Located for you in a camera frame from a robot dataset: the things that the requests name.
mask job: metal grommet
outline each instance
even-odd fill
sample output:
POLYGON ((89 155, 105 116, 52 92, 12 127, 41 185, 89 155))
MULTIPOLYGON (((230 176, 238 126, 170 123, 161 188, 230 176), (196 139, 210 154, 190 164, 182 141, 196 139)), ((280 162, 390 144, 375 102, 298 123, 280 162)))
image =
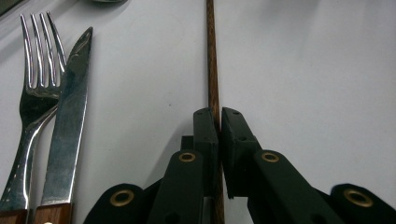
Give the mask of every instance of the metal grommet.
POLYGON ((195 161, 195 154, 190 152, 181 153, 180 156, 178 156, 178 159, 184 162, 195 161))
POLYGON ((134 192, 129 189, 122 189, 111 195, 110 203, 113 206, 121 207, 130 203, 134 199, 134 192))
POLYGON ((271 152, 264 152, 262 153, 262 159, 269 162, 277 162, 279 161, 279 157, 271 152))
POLYGON ((369 196, 355 189, 344 190, 344 196, 348 201, 361 207, 371 207, 374 204, 373 200, 369 196))

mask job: fork handle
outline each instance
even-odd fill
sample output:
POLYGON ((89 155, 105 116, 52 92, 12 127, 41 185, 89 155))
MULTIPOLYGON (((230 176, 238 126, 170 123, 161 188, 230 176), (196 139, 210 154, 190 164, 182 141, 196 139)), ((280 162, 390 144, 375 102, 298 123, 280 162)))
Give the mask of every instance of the fork handle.
POLYGON ((35 210, 34 224, 70 224, 72 221, 72 204, 59 203, 39 206, 35 210))
POLYGON ((26 209, 0 212, 1 224, 25 224, 26 218, 27 218, 26 209))

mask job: wooden skewer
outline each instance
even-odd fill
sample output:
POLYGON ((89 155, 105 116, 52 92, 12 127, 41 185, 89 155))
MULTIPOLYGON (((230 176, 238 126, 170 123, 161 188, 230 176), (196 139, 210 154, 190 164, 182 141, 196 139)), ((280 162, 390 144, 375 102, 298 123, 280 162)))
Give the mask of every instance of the wooden skewer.
MULTIPOLYGON (((220 132, 219 113, 219 85, 218 85, 218 65, 216 59, 216 33, 215 33, 215 11, 213 0, 206 0, 206 26, 207 26, 207 67, 208 67, 208 100, 212 109, 215 127, 220 132)), ((211 223, 224 224, 224 197, 222 186, 222 166, 218 161, 218 180, 215 188, 213 200, 214 211, 211 215, 211 223)))

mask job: stainless steel fork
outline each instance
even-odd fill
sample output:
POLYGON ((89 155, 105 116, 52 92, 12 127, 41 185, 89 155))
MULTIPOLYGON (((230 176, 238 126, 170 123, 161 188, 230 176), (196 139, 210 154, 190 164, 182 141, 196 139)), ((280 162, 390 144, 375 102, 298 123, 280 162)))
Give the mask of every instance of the stainless steel fork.
POLYGON ((29 194, 35 147, 42 130, 56 113, 61 92, 60 85, 57 85, 57 83, 60 83, 66 61, 62 43, 52 17, 47 12, 54 38, 53 42, 56 45, 58 54, 58 69, 58 66, 55 65, 50 35, 44 15, 41 13, 39 17, 41 30, 44 34, 46 53, 43 53, 40 31, 35 21, 35 15, 32 14, 31 19, 36 49, 36 56, 34 57, 26 21, 24 16, 21 15, 25 52, 25 75, 20 102, 22 133, 17 155, 0 201, 0 223, 3 223, 2 220, 7 218, 7 220, 14 218, 19 221, 18 223, 26 222, 29 211, 29 194))

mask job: white table surface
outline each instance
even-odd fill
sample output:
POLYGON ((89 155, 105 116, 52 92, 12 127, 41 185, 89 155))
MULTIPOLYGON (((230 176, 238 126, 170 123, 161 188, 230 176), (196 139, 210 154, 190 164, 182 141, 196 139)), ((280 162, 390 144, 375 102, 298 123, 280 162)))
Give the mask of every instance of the white table surface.
MULTIPOLYGON (((205 1, 30 0, 0 19, 0 190, 21 134, 19 15, 49 10, 66 53, 93 27, 74 223, 120 183, 163 176, 206 107, 205 1)), ((363 186, 396 207, 396 1, 215 1, 220 105, 315 188, 363 186)), ((38 204, 53 121, 36 153, 38 204)), ((247 200, 226 223, 252 223, 247 200)))

